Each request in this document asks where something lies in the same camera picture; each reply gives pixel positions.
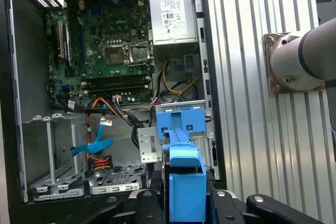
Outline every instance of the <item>label sticker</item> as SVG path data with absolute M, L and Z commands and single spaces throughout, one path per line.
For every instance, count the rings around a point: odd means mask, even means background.
M 160 0 L 160 6 L 164 33 L 170 38 L 175 38 L 175 35 L 187 34 L 184 0 Z
M 68 100 L 68 108 L 73 110 L 75 108 L 75 102 Z
M 112 126 L 112 120 L 105 119 L 105 116 L 102 116 L 100 119 L 100 124 L 105 126 Z

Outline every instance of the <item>connector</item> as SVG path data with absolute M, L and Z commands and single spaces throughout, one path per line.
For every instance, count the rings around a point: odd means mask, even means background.
M 113 101 L 121 101 L 121 95 L 114 95 L 114 96 L 112 96 L 112 100 Z

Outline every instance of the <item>power supply label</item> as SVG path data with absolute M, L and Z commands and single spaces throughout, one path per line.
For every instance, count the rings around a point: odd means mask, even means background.
M 160 0 L 160 6 L 164 33 L 171 40 L 176 39 L 176 35 L 187 34 L 184 0 Z

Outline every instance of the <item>sheet metal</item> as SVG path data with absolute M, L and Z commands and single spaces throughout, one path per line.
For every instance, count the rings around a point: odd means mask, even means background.
M 334 223 L 326 93 L 269 95 L 263 34 L 318 25 L 315 0 L 208 0 L 228 190 Z

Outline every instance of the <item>motherboard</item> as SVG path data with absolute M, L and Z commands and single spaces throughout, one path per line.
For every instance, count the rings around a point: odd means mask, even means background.
M 46 13 L 50 103 L 90 106 L 121 95 L 121 104 L 150 102 L 154 72 L 144 5 Z

